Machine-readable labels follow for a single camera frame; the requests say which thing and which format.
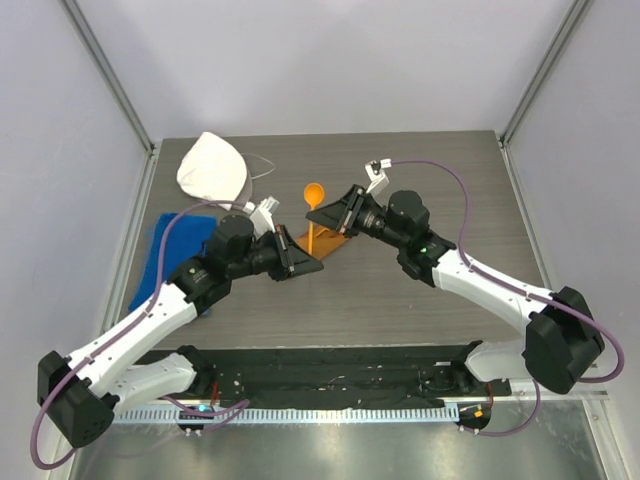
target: gray wall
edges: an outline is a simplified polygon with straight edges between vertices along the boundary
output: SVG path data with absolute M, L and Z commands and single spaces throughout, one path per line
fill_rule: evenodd
M 583 291 L 626 347 L 626 373 L 609 390 L 636 449 L 640 420 L 629 412 L 640 395 L 638 18 L 635 0 L 594 2 L 512 146 L 553 283 Z
M 36 364 L 97 333 L 144 154 L 58 2 L 3 3 L 0 75 L 0 476 L 44 478 Z
M 571 0 L 80 0 L 150 135 L 502 130 Z

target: orange spoon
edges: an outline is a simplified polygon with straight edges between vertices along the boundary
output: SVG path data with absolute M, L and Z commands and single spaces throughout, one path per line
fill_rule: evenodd
M 324 200 L 324 188 L 319 183 L 310 183 L 304 187 L 304 201 L 307 202 L 311 210 L 315 210 Z M 307 251 L 309 255 L 313 250 L 313 222 L 309 222 L 309 239 L 307 242 Z

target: blue towel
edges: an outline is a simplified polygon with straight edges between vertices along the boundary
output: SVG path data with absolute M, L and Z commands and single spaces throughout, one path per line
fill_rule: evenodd
M 156 223 L 151 248 L 147 256 L 147 264 L 144 267 L 138 290 L 129 304 L 130 312 L 142 305 L 153 293 L 158 274 L 160 240 L 164 229 L 176 215 L 175 213 L 163 213 Z M 176 222 L 169 233 L 169 238 L 167 238 L 162 271 L 163 280 L 166 280 L 182 262 L 202 251 L 202 242 L 209 239 L 216 228 L 216 224 L 217 220 L 214 217 L 199 215 L 185 215 Z

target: dark wooden table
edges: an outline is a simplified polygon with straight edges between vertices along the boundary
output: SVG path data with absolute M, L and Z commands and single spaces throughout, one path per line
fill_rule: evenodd
M 353 183 L 368 185 L 364 164 L 382 158 L 439 160 L 455 168 L 472 195 L 467 250 L 479 260 L 528 283 L 541 285 L 533 252 L 493 132 L 298 135 L 228 139 L 240 152 L 262 155 L 276 171 L 254 182 L 254 200 L 273 195 L 275 215 L 292 234 L 307 228 L 302 191 L 309 182 L 324 185 L 326 200 L 342 196 Z M 195 200 L 176 183 L 182 157 L 195 139 L 162 144 L 144 215 L 142 235 L 125 295 L 128 304 L 147 256 L 148 238 L 163 212 L 177 212 Z M 269 168 L 248 158 L 253 174 Z M 431 225 L 456 240 L 463 197 L 446 173 L 424 165 L 389 171 L 391 185 L 381 196 L 414 189 L 431 211 Z M 219 215 L 219 209 L 199 214 Z M 458 344 L 504 340 L 516 332 L 469 301 L 411 280 L 396 252 L 359 236 L 325 260 L 325 270 L 283 283 L 266 275 L 233 284 L 231 295 L 208 317 L 167 337 L 159 348 L 193 344 L 199 348 L 302 347 L 338 345 Z

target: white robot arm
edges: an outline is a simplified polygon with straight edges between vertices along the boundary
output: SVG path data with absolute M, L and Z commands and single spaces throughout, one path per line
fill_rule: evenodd
M 370 162 L 368 188 L 353 185 L 307 218 L 347 237 L 362 232 L 397 248 L 398 263 L 411 278 L 471 300 L 520 334 L 512 342 L 470 344 L 459 362 L 459 381 L 532 377 L 551 391 L 567 393 L 604 350 L 604 342 L 595 328 L 548 302 L 591 318 L 582 295 L 568 287 L 555 293 L 528 285 L 460 252 L 430 228 L 429 210 L 416 192 L 397 191 L 386 206 L 377 203 L 374 197 L 388 185 L 385 170 L 391 166 L 389 159 Z
M 206 251 L 183 262 L 147 302 L 68 356 L 53 351 L 40 360 L 38 401 L 42 405 L 61 380 L 88 359 L 47 412 L 73 447 L 94 441 L 118 413 L 171 393 L 202 395 L 210 388 L 213 366 L 192 346 L 180 347 L 151 365 L 133 364 L 228 295 L 233 280 L 266 272 L 281 281 L 322 270 L 322 263 L 300 249 L 286 227 L 273 224 L 271 215 L 277 205 L 268 198 L 245 208 L 249 218 L 225 217 Z

